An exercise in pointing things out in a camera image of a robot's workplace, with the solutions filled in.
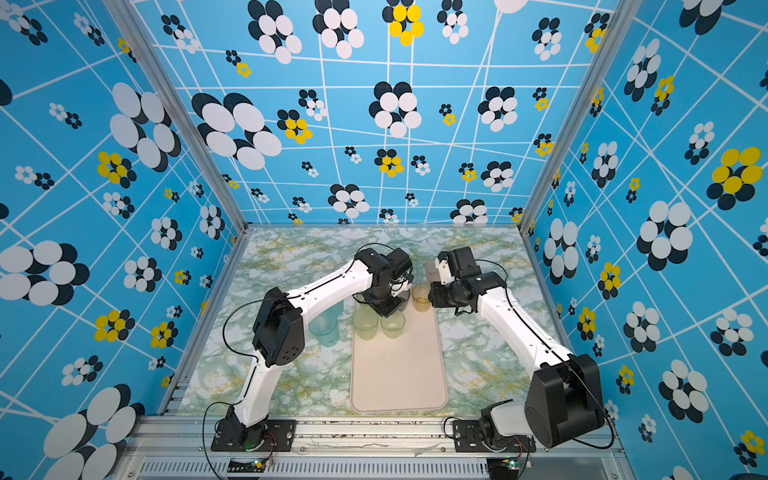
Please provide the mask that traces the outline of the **grey smoky cup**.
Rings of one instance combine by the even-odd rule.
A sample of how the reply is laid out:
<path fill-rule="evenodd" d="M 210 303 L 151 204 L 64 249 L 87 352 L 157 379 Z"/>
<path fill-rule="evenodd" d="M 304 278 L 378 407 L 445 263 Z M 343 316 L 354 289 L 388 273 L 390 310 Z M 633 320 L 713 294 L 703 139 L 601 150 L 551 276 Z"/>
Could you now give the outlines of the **grey smoky cup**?
<path fill-rule="evenodd" d="M 402 311 L 404 311 L 407 308 L 407 306 L 408 306 L 408 304 L 410 302 L 410 297 L 411 297 L 411 291 L 410 290 L 406 290 L 406 291 L 400 293 L 397 296 L 397 298 L 400 300 L 400 303 L 397 306 L 397 310 L 398 311 L 402 312 Z"/>

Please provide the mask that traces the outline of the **amber yellow cup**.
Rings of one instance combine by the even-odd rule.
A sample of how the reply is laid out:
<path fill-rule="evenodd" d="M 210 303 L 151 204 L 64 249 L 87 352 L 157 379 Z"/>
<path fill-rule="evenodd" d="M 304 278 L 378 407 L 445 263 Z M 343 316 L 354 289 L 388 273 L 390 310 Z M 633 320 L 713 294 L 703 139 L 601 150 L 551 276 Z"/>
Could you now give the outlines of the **amber yellow cup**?
<path fill-rule="evenodd" d="M 412 287 L 411 302 L 415 310 L 426 312 L 432 308 L 429 300 L 429 293 L 430 285 L 428 283 L 420 283 Z"/>

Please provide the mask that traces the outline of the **light green textured cup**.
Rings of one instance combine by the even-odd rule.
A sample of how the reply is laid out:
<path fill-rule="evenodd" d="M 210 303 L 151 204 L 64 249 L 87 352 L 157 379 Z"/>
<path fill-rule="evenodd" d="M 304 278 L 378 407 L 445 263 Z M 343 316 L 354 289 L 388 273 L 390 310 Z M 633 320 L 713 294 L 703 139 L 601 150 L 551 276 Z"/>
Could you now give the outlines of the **light green textured cup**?
<path fill-rule="evenodd" d="M 378 332 L 379 315 L 369 306 L 359 306 L 353 315 L 355 333 L 362 340 L 372 340 Z"/>
<path fill-rule="evenodd" d="M 390 339 L 396 339 L 403 333 L 405 323 L 406 318 L 401 311 L 394 311 L 388 317 L 380 318 L 382 330 Z"/>

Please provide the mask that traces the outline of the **light green textured cup front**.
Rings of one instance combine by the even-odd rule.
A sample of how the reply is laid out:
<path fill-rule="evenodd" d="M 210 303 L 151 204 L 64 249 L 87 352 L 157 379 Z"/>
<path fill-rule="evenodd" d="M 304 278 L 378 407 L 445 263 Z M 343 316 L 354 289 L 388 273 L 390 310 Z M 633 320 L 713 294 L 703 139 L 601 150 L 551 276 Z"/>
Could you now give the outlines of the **light green textured cup front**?
<path fill-rule="evenodd" d="M 390 339 L 396 339 L 403 333 L 405 323 L 406 318 L 401 311 L 394 311 L 388 317 L 380 318 L 382 330 Z"/>

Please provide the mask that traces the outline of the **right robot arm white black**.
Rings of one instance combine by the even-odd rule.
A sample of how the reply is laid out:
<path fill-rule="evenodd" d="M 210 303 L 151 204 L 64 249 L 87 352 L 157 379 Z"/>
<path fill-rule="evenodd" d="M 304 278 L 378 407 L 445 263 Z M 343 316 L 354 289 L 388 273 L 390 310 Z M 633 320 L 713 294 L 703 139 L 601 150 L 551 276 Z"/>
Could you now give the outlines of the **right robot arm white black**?
<path fill-rule="evenodd" d="M 440 252 L 435 268 L 439 279 L 430 284 L 431 305 L 452 308 L 457 316 L 479 315 L 524 366 L 530 383 L 523 414 L 536 440 L 552 448 L 606 424 L 600 372 L 589 355 L 577 356 L 549 335 L 502 276 L 482 271 L 469 247 Z"/>

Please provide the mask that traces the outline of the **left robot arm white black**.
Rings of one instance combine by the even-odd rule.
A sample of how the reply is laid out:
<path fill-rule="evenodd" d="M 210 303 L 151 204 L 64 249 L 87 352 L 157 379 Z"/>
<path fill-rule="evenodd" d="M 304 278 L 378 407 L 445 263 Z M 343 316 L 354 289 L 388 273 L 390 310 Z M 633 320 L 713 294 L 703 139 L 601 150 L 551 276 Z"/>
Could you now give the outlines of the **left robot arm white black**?
<path fill-rule="evenodd" d="M 269 403 L 278 380 L 302 353 L 310 322 L 355 295 L 377 315 L 390 316 L 404 303 L 400 294 L 412 284 L 412 267 L 404 250 L 382 254 L 366 244 L 352 260 L 310 284 L 288 291 L 268 290 L 254 320 L 254 352 L 244 386 L 218 422 L 212 446 L 220 451 L 258 447 L 268 436 Z"/>

